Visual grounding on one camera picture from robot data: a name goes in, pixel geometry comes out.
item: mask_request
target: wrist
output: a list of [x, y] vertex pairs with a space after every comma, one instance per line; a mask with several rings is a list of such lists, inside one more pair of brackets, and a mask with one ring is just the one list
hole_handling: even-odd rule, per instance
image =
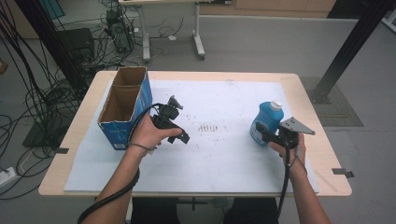
[[139, 160], [142, 160], [147, 155], [147, 153], [148, 153], [147, 150], [135, 145], [128, 146], [125, 152], [127, 156], [131, 156], [132, 158], [137, 158]]
[[290, 167], [290, 180], [298, 180], [298, 179], [307, 179], [306, 169], [302, 162], [297, 160], [291, 167]]

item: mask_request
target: open cardboard box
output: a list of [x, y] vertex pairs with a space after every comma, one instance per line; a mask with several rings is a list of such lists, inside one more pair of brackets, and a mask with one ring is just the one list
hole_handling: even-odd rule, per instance
[[122, 67], [114, 77], [99, 127], [116, 150], [125, 150], [137, 116], [151, 106], [152, 94], [146, 67]]

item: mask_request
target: blue bottle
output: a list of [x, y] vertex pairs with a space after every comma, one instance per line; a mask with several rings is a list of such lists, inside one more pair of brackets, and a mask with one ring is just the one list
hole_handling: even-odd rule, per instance
[[253, 120], [250, 127], [251, 137], [261, 146], [266, 147], [267, 143], [262, 141], [262, 134], [256, 130], [256, 123], [259, 122], [271, 133], [276, 133], [279, 122], [283, 119], [282, 103], [279, 101], [264, 102], [260, 104], [260, 112]]

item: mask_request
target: black pole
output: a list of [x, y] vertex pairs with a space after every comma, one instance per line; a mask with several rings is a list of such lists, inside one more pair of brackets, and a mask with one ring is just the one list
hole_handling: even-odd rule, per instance
[[88, 84], [57, 36], [53, 22], [47, 11], [41, 6], [40, 0], [15, 0], [15, 2], [64, 73], [77, 97], [82, 99], [87, 92]]
[[314, 104], [328, 104], [328, 95], [337, 80], [343, 75], [361, 47], [387, 14], [394, 0], [374, 0], [356, 23], [346, 42], [340, 48], [323, 78], [314, 90], [308, 91]]

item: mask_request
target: person's right hand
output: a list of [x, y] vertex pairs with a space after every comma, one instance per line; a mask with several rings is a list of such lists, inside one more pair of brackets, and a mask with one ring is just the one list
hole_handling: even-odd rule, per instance
[[[304, 135], [302, 133], [298, 134], [298, 141], [299, 141], [299, 147], [300, 147], [300, 154], [299, 154], [298, 158], [295, 158], [297, 148], [290, 150], [290, 164], [293, 163], [293, 165], [290, 167], [290, 170], [294, 170], [294, 169], [292, 169], [293, 167], [301, 167], [301, 165], [305, 166], [306, 147], [305, 147], [305, 142], [304, 142]], [[283, 158], [283, 162], [285, 162], [286, 149], [284, 147], [282, 147], [274, 142], [269, 142], [268, 147], [277, 151], [280, 154], [280, 156]]]
[[[147, 148], [154, 148], [161, 143], [161, 141], [169, 136], [176, 136], [181, 134], [181, 129], [158, 129], [152, 123], [152, 117], [146, 114], [141, 123], [137, 126], [134, 134], [131, 138], [131, 143], [141, 145]], [[139, 148], [144, 152], [143, 156], [146, 155], [147, 151], [143, 148]]]

